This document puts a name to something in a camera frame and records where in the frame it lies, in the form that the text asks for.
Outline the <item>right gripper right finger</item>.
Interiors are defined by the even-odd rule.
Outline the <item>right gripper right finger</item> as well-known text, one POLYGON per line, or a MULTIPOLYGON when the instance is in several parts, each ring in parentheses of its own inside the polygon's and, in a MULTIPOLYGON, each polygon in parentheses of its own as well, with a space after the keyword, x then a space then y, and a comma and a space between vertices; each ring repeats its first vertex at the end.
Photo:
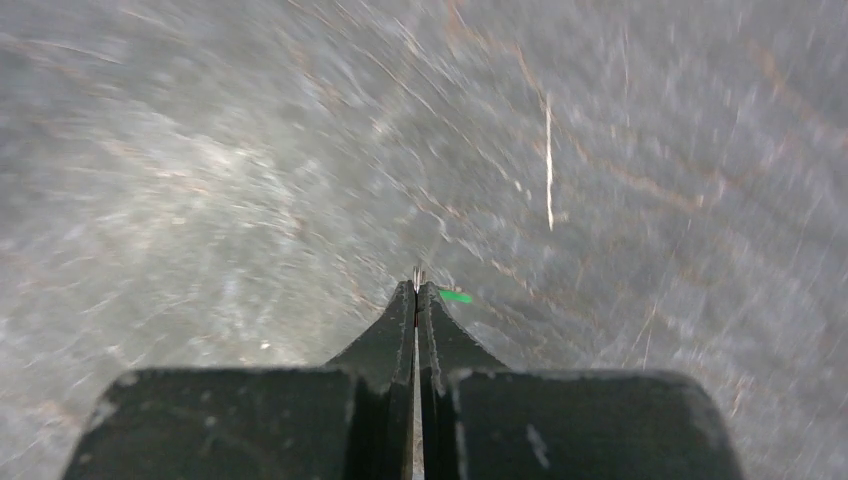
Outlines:
POLYGON ((669 370, 514 370, 417 292, 429 479, 740 479, 725 421, 669 370))

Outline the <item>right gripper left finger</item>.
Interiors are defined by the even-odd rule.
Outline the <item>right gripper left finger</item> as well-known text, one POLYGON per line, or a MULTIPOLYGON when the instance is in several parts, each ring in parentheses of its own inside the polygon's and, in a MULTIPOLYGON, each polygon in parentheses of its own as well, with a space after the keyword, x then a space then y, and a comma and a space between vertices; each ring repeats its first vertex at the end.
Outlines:
POLYGON ((146 368, 98 398, 68 479, 409 479, 411 281, 315 367, 146 368))

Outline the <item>green key tag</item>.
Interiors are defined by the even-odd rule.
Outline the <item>green key tag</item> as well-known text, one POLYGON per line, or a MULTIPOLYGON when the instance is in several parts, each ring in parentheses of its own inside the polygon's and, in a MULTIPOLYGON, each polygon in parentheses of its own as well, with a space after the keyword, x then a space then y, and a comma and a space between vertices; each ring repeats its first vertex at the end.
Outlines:
POLYGON ((473 302, 471 295, 461 291, 440 289, 439 293, 441 298, 448 302, 459 302, 464 304, 471 304, 473 302))

